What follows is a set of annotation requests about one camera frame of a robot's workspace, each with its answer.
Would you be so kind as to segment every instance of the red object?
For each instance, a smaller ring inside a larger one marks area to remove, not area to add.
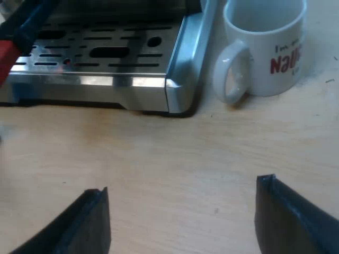
[[[13,41],[0,40],[0,87],[20,55]]]

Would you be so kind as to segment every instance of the espresso machine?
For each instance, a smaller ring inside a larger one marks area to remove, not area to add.
[[[4,18],[21,0],[1,4]],[[217,0],[62,0],[0,102],[117,103],[182,114],[192,105]]]

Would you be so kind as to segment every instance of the printed text on mug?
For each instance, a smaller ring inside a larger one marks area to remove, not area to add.
[[[299,40],[294,40],[290,47],[293,47]],[[284,46],[275,46],[275,52],[282,52],[289,48],[288,45]],[[296,66],[296,63],[299,62],[301,56],[301,48],[302,44],[298,45],[295,49],[293,49],[290,55],[280,55],[277,58],[271,59],[271,74],[275,73],[285,73],[289,69],[293,69]]]

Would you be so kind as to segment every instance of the mug handle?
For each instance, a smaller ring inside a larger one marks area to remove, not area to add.
[[[239,82],[226,94],[228,70],[233,61],[245,51],[248,51],[248,46],[241,40],[236,40],[227,46],[218,57],[213,75],[213,88],[218,99],[224,103],[236,103],[248,89],[248,84]]]

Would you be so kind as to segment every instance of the black object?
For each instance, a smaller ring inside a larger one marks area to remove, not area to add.
[[[255,228],[262,254],[339,253],[339,221],[275,175],[257,178]]]
[[[0,25],[0,40],[11,40],[22,53],[28,54],[40,28],[59,2],[60,0],[25,0]]]
[[[107,254],[110,244],[107,188],[88,189],[12,254]]]

